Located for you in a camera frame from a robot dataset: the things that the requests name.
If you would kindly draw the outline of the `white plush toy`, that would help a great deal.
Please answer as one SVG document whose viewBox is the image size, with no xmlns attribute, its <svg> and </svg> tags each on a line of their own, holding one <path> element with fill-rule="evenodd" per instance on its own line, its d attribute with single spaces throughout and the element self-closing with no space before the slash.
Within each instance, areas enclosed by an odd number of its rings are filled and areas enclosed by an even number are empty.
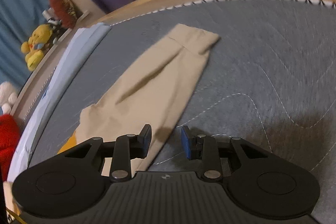
<svg viewBox="0 0 336 224">
<path fill-rule="evenodd" d="M 0 105 L 3 114 L 10 114 L 17 98 L 17 90 L 9 81 L 0 84 Z"/>
</svg>

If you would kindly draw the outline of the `blue curtain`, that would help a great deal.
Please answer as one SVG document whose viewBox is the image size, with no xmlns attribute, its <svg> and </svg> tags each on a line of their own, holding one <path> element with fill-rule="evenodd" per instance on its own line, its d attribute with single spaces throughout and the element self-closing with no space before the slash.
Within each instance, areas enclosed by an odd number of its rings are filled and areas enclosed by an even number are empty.
<svg viewBox="0 0 336 224">
<path fill-rule="evenodd" d="M 1 82 L 9 81 L 21 89 L 30 76 L 21 45 L 45 22 L 42 12 L 49 7 L 49 0 L 0 1 Z"/>
</svg>

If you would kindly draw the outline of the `yellow plush toys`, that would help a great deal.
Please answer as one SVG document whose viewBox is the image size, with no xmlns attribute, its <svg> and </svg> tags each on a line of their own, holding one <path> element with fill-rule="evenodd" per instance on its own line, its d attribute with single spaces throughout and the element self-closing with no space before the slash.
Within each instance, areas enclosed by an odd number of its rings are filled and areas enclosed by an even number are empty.
<svg viewBox="0 0 336 224">
<path fill-rule="evenodd" d="M 33 72 L 45 56 L 44 50 L 53 34 L 50 24 L 38 26 L 29 39 L 21 45 L 21 53 L 25 55 L 25 62 L 30 72 Z"/>
</svg>

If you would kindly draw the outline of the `beige and mustard hoodie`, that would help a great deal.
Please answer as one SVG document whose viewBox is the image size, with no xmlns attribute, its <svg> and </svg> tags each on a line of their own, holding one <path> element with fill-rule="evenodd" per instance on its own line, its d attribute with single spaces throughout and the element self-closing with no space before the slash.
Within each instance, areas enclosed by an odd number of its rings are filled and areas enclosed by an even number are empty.
<svg viewBox="0 0 336 224">
<path fill-rule="evenodd" d="M 145 159 L 131 161 L 131 172 L 145 171 L 179 121 L 220 36 L 177 24 L 146 50 L 96 104 L 80 113 L 80 124 L 60 152 L 99 136 L 115 141 L 138 134 L 150 124 L 152 139 Z"/>
</svg>

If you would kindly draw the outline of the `light blue folded sheet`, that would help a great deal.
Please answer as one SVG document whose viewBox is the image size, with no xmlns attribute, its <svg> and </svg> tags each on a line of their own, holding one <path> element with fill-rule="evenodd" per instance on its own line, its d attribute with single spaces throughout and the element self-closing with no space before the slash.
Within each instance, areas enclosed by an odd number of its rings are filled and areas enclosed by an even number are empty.
<svg viewBox="0 0 336 224">
<path fill-rule="evenodd" d="M 11 161 L 7 181 L 14 182 L 28 168 L 37 143 L 63 93 L 110 29 L 108 24 L 97 23 L 90 28 L 79 28 L 76 31 L 22 133 Z"/>
</svg>

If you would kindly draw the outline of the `red folded blanket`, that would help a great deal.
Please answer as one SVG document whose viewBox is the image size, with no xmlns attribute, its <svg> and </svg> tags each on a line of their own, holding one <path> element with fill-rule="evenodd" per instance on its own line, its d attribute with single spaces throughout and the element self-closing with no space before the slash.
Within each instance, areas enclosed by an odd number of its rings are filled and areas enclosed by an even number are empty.
<svg viewBox="0 0 336 224">
<path fill-rule="evenodd" d="M 0 118 L 0 161 L 2 181 L 7 180 L 14 151 L 20 139 L 20 129 L 10 114 Z"/>
</svg>

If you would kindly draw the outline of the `dark red plush cushion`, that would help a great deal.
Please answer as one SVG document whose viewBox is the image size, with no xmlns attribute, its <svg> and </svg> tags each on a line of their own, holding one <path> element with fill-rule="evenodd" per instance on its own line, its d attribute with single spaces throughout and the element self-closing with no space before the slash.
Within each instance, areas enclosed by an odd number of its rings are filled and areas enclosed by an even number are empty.
<svg viewBox="0 0 336 224">
<path fill-rule="evenodd" d="M 73 29 L 76 26 L 77 14 L 71 0 L 49 0 L 49 3 L 64 28 Z"/>
</svg>

